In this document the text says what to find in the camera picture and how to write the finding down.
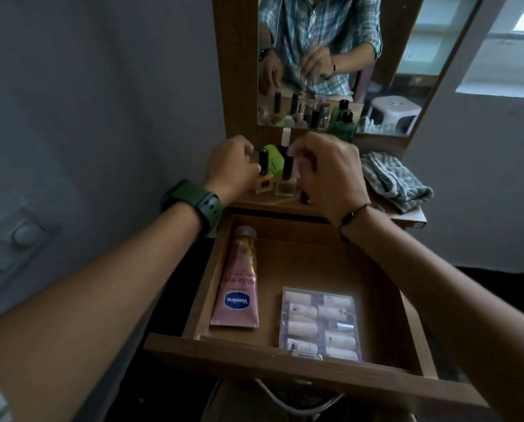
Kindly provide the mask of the person's left hand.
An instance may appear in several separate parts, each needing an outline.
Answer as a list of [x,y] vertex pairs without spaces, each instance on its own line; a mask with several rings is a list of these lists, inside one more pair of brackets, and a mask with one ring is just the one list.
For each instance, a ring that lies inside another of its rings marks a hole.
[[244,136],[224,140],[212,149],[208,158],[203,188],[216,193],[224,207],[249,190],[256,181],[245,178],[239,170],[238,137]]

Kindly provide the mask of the person's right hand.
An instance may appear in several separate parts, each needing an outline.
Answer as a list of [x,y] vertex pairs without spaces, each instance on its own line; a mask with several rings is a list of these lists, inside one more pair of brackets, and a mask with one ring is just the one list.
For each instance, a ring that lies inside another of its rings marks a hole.
[[371,203],[362,172],[358,148],[334,135],[316,134],[314,139],[315,176],[300,181],[311,204],[335,227],[350,213]]

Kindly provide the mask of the person's right forearm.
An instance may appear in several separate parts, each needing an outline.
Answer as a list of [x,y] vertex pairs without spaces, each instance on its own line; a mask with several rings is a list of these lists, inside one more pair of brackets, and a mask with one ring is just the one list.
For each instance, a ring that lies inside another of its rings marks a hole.
[[338,230],[387,273],[486,402],[524,422],[524,313],[370,206]]

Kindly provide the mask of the person's left forearm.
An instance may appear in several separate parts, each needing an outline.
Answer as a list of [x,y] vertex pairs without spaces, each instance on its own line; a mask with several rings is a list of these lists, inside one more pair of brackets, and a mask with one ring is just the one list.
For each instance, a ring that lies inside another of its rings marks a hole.
[[202,228],[185,203],[0,315],[0,390],[13,422],[70,422]]

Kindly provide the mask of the yellow nail polish bottle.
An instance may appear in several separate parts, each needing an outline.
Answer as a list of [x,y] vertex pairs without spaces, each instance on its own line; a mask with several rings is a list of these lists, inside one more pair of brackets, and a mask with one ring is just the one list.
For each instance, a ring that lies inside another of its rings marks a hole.
[[259,151],[258,164],[260,172],[254,184],[254,191],[257,194],[272,191],[274,187],[274,177],[269,168],[269,150],[263,148]]

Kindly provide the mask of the lime green bottle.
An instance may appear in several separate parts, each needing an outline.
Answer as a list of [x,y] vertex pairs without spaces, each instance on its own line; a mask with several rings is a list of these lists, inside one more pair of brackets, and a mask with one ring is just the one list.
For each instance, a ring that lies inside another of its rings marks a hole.
[[284,157],[279,149],[273,145],[268,144],[264,147],[268,154],[268,169],[274,177],[280,177],[284,168]]

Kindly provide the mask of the clear nail polish bottle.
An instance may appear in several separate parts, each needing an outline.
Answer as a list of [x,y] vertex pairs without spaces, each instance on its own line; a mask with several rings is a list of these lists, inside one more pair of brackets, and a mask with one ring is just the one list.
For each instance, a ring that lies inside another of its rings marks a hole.
[[277,197],[291,198],[294,196],[296,189],[296,178],[293,175],[294,169],[294,157],[286,153],[284,157],[284,166],[281,172],[281,176],[274,184],[274,194]]

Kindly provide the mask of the green smartwatch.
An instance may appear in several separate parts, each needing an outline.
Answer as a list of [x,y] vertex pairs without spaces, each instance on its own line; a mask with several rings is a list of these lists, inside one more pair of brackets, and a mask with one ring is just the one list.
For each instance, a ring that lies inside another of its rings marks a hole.
[[223,216],[224,207],[212,191],[181,179],[168,189],[160,200],[160,213],[167,211],[176,203],[185,203],[191,206],[202,220],[200,236],[210,234],[218,225]]

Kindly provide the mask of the grey checked cloth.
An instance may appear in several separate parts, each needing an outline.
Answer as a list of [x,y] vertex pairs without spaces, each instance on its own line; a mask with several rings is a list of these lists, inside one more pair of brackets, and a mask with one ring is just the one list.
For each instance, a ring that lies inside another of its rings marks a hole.
[[360,156],[365,180],[399,212],[405,214],[432,199],[434,191],[420,182],[396,157],[385,152]]

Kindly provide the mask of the wooden dressing table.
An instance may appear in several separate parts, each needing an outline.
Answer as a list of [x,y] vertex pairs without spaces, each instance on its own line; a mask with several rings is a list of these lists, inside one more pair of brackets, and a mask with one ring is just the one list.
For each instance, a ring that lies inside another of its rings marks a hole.
[[[223,99],[226,137],[244,135],[255,148],[279,145],[281,129],[258,125],[258,0],[212,0],[216,32],[218,68]],[[354,143],[361,153],[386,152],[402,161],[412,137],[357,134]],[[247,191],[231,207],[258,212],[279,212],[323,218],[314,205],[300,203],[300,191],[294,197],[278,197],[273,191]],[[420,207],[405,214],[384,198],[370,194],[391,219],[403,228],[423,228],[427,219]]]

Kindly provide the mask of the wooden drawer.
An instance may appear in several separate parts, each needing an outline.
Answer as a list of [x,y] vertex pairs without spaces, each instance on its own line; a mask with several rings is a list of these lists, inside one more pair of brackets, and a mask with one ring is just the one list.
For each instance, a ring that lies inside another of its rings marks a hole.
[[[260,326],[211,327],[226,252],[234,228],[242,224],[258,233]],[[318,361],[279,349],[279,305],[286,286],[354,298],[363,362]],[[150,333],[144,349],[183,370],[265,385],[305,385],[415,415],[489,408],[472,385],[437,378],[416,310],[374,262],[327,224],[226,215],[182,337]]]

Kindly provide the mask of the pink lotion tube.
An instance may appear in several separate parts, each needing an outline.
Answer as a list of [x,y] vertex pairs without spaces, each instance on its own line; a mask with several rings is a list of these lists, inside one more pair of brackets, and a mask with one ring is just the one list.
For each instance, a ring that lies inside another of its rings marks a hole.
[[234,230],[210,326],[259,327],[256,239],[252,226]]

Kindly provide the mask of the clear box of small bottles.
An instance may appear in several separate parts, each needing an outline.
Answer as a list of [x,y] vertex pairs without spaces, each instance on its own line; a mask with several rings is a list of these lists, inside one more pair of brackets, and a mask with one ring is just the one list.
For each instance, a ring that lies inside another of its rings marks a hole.
[[284,287],[278,347],[319,360],[361,362],[354,298]]

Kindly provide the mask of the window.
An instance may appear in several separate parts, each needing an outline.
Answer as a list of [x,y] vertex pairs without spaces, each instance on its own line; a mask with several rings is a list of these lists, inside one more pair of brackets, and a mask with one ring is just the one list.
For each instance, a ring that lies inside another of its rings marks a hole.
[[524,0],[507,0],[457,93],[524,98]]

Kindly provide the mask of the wall mirror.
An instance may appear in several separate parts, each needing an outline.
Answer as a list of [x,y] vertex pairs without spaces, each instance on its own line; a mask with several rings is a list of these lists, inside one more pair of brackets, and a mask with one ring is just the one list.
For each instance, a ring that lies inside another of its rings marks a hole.
[[479,0],[258,0],[258,125],[405,138]]

